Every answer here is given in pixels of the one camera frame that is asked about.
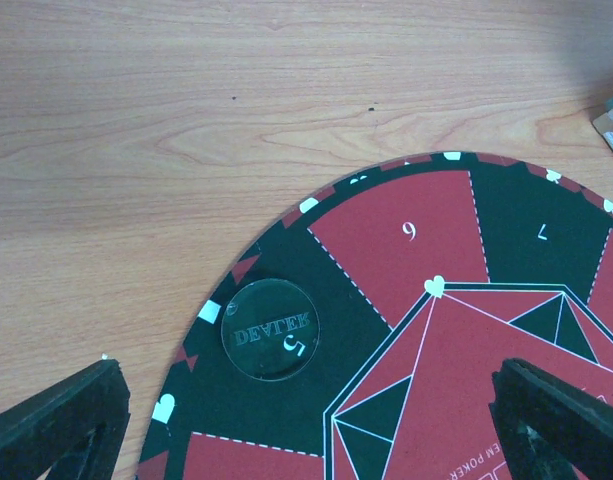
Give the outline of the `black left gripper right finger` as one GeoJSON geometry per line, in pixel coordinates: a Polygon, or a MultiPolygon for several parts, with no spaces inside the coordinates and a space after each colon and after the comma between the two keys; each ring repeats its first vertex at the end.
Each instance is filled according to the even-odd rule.
{"type": "Polygon", "coordinates": [[[613,479],[613,406],[520,358],[504,360],[492,384],[513,479],[613,479]]]}

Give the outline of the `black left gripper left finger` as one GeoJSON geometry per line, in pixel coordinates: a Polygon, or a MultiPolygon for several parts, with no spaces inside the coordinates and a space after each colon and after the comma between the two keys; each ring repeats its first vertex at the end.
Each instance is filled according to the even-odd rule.
{"type": "Polygon", "coordinates": [[[0,479],[110,479],[129,423],[119,362],[99,360],[0,414],[0,479]]]}

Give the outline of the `clear dealer button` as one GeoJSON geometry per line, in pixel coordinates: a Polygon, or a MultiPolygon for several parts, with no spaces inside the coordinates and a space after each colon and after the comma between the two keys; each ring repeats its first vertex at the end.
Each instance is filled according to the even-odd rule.
{"type": "Polygon", "coordinates": [[[304,370],[317,351],[320,331],[311,296],[280,278],[244,286],[221,320],[228,359],[244,375],[262,382],[283,381],[304,370]]]}

